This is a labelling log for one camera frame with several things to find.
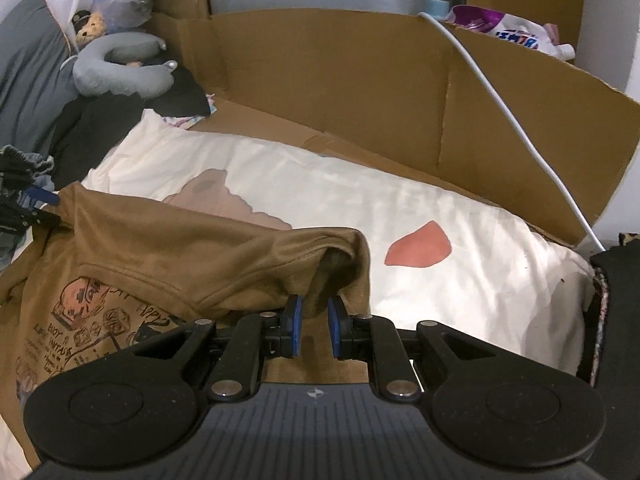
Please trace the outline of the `brown printed t-shirt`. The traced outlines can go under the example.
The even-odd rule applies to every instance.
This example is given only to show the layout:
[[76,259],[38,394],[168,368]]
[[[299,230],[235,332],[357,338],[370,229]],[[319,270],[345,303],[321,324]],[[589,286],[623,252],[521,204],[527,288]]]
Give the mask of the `brown printed t-shirt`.
[[333,359],[330,295],[369,310],[369,248],[349,228],[277,230],[156,200],[63,188],[54,228],[1,275],[1,416],[30,466],[23,408],[47,379],[199,318],[227,324],[304,300],[302,352],[267,365],[270,382],[364,382]]

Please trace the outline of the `grey blue pillow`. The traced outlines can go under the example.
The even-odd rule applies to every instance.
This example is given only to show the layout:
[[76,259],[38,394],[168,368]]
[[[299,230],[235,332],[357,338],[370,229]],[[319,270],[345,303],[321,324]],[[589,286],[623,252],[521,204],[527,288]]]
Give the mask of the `grey blue pillow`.
[[46,0],[22,0],[1,23],[1,144],[49,153],[55,123],[78,97],[70,46]]

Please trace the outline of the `black garment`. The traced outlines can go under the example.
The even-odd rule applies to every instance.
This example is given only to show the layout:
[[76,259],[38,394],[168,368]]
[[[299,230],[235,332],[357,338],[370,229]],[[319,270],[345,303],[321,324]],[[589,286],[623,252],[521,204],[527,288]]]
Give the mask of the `black garment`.
[[66,104],[56,121],[49,155],[54,161],[52,181],[58,190],[82,180],[104,156],[124,140],[147,108],[163,117],[208,116],[207,96],[184,67],[174,71],[174,84],[155,99],[135,93],[106,92],[97,98],[78,96]]

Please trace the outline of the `white patterned bed sheet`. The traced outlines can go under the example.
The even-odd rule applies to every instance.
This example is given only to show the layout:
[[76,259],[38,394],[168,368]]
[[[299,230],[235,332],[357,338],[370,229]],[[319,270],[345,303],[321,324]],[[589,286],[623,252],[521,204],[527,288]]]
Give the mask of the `white patterned bed sheet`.
[[[277,230],[357,230],[370,255],[368,312],[400,328],[431,318],[578,369],[588,263],[501,208],[285,144],[182,130],[150,111],[64,188],[73,184]],[[1,416],[2,477],[30,467]]]

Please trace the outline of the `grey neck pillow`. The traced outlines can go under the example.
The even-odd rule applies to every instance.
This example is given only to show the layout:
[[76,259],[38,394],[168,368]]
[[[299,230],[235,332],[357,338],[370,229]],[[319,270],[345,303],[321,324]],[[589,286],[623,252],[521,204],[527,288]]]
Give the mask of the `grey neck pillow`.
[[148,64],[167,49],[166,42],[145,32],[118,32],[92,40],[77,55],[74,84],[82,96],[137,94],[155,99],[174,84],[175,60]]

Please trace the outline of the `teddy bear toy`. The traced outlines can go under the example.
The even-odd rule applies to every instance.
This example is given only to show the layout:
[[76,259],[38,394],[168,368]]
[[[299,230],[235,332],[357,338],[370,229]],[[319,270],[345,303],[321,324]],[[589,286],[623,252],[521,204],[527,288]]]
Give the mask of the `teddy bear toy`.
[[100,12],[78,11],[72,18],[72,24],[74,26],[76,44],[80,48],[107,34],[107,26]]

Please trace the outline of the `black storage bag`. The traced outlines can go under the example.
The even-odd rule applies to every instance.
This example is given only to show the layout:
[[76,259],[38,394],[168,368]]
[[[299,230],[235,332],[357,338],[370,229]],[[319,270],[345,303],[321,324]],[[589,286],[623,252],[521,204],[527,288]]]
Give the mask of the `black storage bag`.
[[584,313],[577,376],[596,388],[606,427],[590,460],[611,479],[639,477],[639,241],[590,258],[596,288]]

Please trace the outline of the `light blue bottle cap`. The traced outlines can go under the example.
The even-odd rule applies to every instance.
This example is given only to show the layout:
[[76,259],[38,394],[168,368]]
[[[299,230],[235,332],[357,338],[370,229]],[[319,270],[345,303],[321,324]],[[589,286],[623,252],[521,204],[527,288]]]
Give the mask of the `light blue bottle cap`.
[[450,3],[447,0],[424,0],[424,12],[435,20],[446,20],[450,12]]

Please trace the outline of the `purple white detergent bag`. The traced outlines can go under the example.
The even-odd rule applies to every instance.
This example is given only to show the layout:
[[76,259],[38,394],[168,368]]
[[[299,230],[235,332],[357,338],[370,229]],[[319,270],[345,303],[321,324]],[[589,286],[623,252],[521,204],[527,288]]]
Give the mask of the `purple white detergent bag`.
[[481,6],[458,4],[449,11],[446,21],[458,27],[519,44],[562,61],[573,61],[575,49],[562,44],[558,26],[538,24],[509,13],[485,9]]

